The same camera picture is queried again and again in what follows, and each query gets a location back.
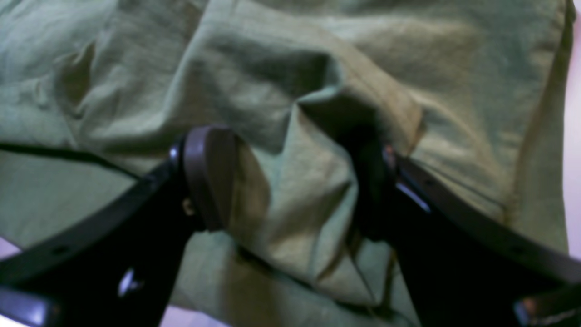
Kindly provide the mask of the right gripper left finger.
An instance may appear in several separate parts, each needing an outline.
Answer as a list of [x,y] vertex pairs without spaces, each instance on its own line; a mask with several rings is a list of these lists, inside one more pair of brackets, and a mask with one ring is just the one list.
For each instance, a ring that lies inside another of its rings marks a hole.
[[1,261],[1,325],[157,327],[197,232],[227,228],[236,137],[191,129],[119,198]]

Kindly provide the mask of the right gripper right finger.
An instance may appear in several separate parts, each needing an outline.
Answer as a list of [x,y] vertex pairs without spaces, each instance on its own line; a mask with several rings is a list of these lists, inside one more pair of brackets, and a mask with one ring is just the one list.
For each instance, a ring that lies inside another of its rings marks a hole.
[[374,132],[350,133],[355,223],[396,253],[424,327],[578,327],[580,261],[483,216]]

